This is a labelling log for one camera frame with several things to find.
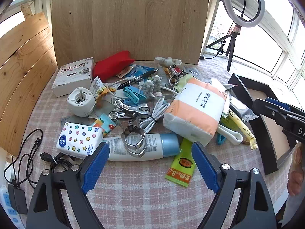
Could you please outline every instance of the screw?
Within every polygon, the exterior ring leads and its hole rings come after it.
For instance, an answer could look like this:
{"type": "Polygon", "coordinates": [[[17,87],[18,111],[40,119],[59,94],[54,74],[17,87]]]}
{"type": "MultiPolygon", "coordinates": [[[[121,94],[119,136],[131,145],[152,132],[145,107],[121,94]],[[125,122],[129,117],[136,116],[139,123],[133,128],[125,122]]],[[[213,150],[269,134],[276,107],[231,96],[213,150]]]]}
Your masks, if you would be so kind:
{"type": "Polygon", "coordinates": [[[223,169],[230,169],[230,168],[231,168],[231,166],[230,166],[230,165],[228,165],[228,164],[223,164],[223,165],[222,165],[222,168],[223,168],[223,169]]]}
{"type": "Polygon", "coordinates": [[[50,171],[48,169],[45,169],[44,171],[42,171],[42,174],[44,176],[47,176],[50,173],[50,171]]]}
{"type": "Polygon", "coordinates": [[[73,165],[73,166],[71,167],[71,170],[73,170],[73,171],[79,170],[79,165],[78,165],[78,164],[73,165]]]}
{"type": "Polygon", "coordinates": [[[257,168],[254,168],[252,171],[253,171],[254,174],[259,174],[260,173],[259,169],[257,169],[257,168]]]}

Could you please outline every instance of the red cloth bag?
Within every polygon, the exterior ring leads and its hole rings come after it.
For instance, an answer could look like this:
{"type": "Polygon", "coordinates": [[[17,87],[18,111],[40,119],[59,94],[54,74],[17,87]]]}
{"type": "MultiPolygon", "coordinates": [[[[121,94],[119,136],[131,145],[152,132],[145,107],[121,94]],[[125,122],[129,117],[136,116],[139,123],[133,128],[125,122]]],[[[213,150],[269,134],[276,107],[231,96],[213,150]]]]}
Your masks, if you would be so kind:
{"type": "Polygon", "coordinates": [[[97,62],[93,68],[93,78],[99,77],[104,82],[118,74],[126,66],[135,61],[135,59],[129,57],[129,54],[129,51],[122,51],[97,62]]]}

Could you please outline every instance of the tripod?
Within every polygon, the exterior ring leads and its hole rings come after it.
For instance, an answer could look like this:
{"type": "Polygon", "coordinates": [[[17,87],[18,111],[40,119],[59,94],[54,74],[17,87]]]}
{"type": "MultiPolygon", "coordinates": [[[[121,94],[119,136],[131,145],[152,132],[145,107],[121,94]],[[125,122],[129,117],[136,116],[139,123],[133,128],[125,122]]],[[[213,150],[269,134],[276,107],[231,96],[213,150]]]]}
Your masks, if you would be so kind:
{"type": "Polygon", "coordinates": [[[234,47],[235,47],[235,41],[236,41],[237,35],[240,34],[240,28],[241,28],[241,26],[237,25],[235,23],[235,26],[234,26],[234,28],[233,28],[233,30],[231,31],[230,34],[227,34],[227,35],[223,36],[222,38],[214,41],[213,43],[211,43],[211,44],[209,44],[205,47],[205,48],[210,48],[211,46],[216,45],[217,43],[221,42],[222,40],[225,40],[225,39],[231,37],[230,43],[229,43],[229,46],[228,46],[228,49],[227,49],[227,52],[226,52],[226,57],[229,55],[227,71],[230,71],[230,68],[231,68],[231,63],[232,63],[233,53],[234,53],[234,47]]]}

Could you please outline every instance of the yellow stick packet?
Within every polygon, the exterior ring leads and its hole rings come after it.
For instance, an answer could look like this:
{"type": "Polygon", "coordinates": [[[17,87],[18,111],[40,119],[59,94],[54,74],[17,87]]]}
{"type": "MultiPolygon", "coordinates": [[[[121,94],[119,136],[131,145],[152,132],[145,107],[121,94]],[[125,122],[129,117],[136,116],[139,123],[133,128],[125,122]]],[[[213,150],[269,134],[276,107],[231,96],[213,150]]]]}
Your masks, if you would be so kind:
{"type": "Polygon", "coordinates": [[[250,141],[251,150],[257,149],[258,146],[256,143],[256,138],[254,137],[253,133],[231,109],[229,109],[229,117],[234,121],[234,123],[239,127],[242,133],[250,141]]]}
{"type": "Polygon", "coordinates": [[[190,183],[194,169],[195,161],[192,157],[192,142],[183,139],[180,145],[180,153],[173,160],[170,169],[165,175],[165,178],[187,187],[190,183]]]}

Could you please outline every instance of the human hand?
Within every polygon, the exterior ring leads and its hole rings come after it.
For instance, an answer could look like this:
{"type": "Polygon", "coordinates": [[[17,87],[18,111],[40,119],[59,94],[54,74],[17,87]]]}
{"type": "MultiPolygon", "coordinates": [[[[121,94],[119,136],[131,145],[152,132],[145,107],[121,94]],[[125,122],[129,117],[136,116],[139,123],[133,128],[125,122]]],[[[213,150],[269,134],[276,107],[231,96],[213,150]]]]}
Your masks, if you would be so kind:
{"type": "Polygon", "coordinates": [[[305,145],[298,142],[292,154],[292,163],[289,169],[287,183],[288,193],[291,196],[295,196],[301,192],[301,185],[304,178],[304,172],[301,166],[303,149],[305,150],[305,145]]]}

